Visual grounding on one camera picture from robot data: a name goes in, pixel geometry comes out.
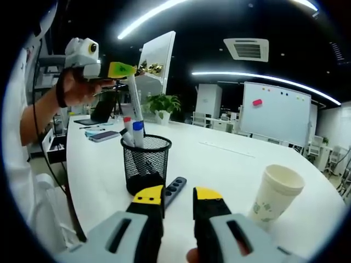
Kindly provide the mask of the person's left hand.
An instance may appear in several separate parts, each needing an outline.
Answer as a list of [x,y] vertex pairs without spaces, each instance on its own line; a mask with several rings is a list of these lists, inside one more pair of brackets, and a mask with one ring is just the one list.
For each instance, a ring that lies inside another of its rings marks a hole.
[[88,81],[82,77],[79,68],[65,68],[63,75],[56,84],[56,97],[60,106],[77,106],[92,102],[94,95],[100,93],[103,88],[113,87],[116,82],[111,80],[94,79]]

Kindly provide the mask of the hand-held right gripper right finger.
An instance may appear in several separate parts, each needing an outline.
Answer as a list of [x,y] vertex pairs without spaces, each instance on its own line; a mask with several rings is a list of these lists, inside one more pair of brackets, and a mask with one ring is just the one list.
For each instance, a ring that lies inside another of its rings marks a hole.
[[304,262],[244,215],[232,213],[214,190],[193,188],[193,219],[200,262]]

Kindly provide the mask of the person's right hand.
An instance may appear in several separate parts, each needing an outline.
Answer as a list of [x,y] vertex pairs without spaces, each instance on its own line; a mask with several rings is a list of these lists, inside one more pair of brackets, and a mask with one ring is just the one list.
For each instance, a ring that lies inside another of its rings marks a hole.
[[190,249],[186,255],[186,260],[188,263],[199,263],[198,248]]

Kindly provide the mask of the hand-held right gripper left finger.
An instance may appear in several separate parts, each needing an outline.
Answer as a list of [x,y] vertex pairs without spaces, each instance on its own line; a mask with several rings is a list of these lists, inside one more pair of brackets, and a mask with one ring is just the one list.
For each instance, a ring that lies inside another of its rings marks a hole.
[[125,211],[93,228],[87,241],[63,252],[63,262],[156,262],[163,237],[163,185],[138,192]]

